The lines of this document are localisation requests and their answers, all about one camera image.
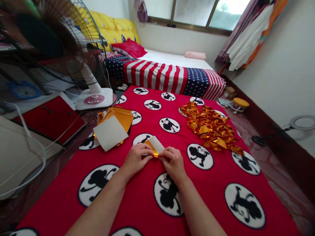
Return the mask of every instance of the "yellow stool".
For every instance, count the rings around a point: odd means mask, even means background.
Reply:
[[[235,110],[235,112],[233,112],[234,114],[236,114],[237,112],[243,112],[245,110],[246,107],[249,106],[249,103],[243,99],[240,98],[234,98],[233,101],[229,102],[225,107],[230,107],[233,110]]]

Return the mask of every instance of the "yellow cushion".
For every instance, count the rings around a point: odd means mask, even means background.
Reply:
[[[243,99],[240,98],[234,98],[233,102],[237,105],[239,105],[240,107],[248,107],[249,103]]]
[[[98,39],[98,32],[93,26],[93,21],[89,17],[84,8],[78,8],[78,13],[81,17],[73,17],[75,23],[80,27],[84,36],[89,39]],[[111,18],[103,13],[90,11],[100,33],[105,41],[105,50],[111,51],[111,44],[122,43],[123,39],[130,38],[133,41],[140,43],[137,34],[136,26],[133,21],[128,19]]]

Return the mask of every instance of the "white bed sheet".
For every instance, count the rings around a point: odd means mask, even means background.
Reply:
[[[164,63],[167,65],[188,67],[188,68],[199,68],[199,69],[212,69],[208,63],[204,60],[186,58],[183,55],[170,54],[165,52],[154,51],[151,49],[145,49],[148,53],[141,60],[153,61],[157,63]]]

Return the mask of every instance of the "hand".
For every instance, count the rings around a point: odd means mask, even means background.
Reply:
[[[183,156],[178,149],[167,147],[158,156],[176,185],[179,185],[188,178],[184,168]]]
[[[143,160],[141,156],[149,154]],[[149,160],[153,158],[152,148],[144,143],[138,143],[131,147],[124,164],[119,169],[120,173],[128,182],[136,173],[143,169]]]

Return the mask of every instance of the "gold foil ribbon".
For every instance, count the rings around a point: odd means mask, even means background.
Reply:
[[[147,140],[144,142],[145,144],[149,145],[152,148],[153,151],[153,156],[158,158],[158,152],[155,150],[155,148],[153,147],[153,145],[150,143],[150,140]]]
[[[244,155],[242,148],[236,146],[239,140],[234,137],[233,128],[227,124],[228,117],[221,117],[211,107],[203,105],[200,112],[195,102],[188,102],[181,108],[183,114],[187,115],[187,125],[196,134],[204,139],[204,146],[214,151],[223,149],[231,150],[239,155]]]

